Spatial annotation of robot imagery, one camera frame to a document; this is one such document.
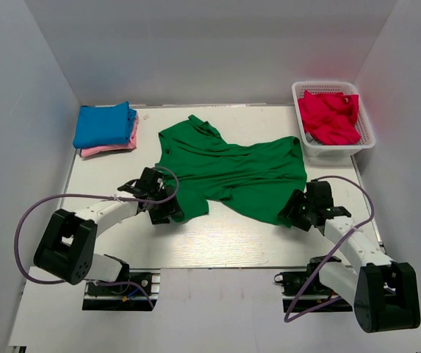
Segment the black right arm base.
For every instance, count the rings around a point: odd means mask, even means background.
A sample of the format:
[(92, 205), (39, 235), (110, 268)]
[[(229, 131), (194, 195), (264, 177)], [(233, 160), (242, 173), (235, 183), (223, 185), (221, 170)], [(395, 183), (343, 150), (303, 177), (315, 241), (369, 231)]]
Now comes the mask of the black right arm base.
[[(308, 279), (305, 271), (285, 271), (274, 276), (274, 283), (281, 286), (282, 305), (284, 313), (293, 302), (295, 295)], [(294, 306), (294, 313), (301, 313), (315, 307), (315, 313), (349, 313), (353, 308), (332, 291), (332, 289), (321, 285), (316, 279), (303, 292)]]

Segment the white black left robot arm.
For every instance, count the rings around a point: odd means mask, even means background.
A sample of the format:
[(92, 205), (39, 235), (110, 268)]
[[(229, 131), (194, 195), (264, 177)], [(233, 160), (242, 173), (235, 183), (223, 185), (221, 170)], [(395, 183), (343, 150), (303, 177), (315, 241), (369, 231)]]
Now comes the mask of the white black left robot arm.
[(76, 211), (59, 209), (52, 215), (34, 255), (34, 264), (71, 284), (105, 284), (113, 293), (129, 288), (129, 265), (116, 257), (95, 253), (96, 239), (115, 225), (141, 213), (153, 225), (169, 224), (182, 211), (177, 200), (179, 181), (168, 168), (144, 168), (139, 179), (121, 185), (112, 196), (65, 194), (65, 198), (95, 199)]

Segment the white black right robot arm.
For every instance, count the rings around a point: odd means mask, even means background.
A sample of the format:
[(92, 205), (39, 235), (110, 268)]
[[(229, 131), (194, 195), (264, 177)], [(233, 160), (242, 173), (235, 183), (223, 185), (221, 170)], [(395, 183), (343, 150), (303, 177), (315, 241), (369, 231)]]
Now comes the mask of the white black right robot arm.
[(276, 274), (286, 300), (286, 322), (325, 307), (351, 308), (366, 333), (416, 329), (420, 326), (417, 276), (375, 247), (345, 207), (336, 206), (326, 177), (306, 190), (294, 190), (278, 217), (303, 231), (317, 229), (334, 244), (325, 256), (313, 257), (305, 271)]

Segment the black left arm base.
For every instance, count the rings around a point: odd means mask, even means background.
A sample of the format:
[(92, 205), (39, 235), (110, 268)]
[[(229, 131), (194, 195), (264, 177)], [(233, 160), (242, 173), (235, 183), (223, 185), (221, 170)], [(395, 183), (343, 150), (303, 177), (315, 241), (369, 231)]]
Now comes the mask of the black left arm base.
[(84, 311), (151, 312), (159, 297), (159, 269), (130, 269), (121, 277), (126, 284), (98, 285), (88, 282), (85, 287)]

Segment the green t shirt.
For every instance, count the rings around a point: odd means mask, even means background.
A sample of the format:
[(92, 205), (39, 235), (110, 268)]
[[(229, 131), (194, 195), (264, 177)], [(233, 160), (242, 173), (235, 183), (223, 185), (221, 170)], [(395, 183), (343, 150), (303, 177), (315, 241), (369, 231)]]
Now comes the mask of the green t shirt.
[(158, 134), (159, 166), (178, 178), (177, 199), (187, 222), (209, 213), (209, 202), (263, 223), (290, 227), (278, 213), (307, 175), (300, 140), (283, 137), (240, 146), (224, 141), (208, 121), (194, 115)]

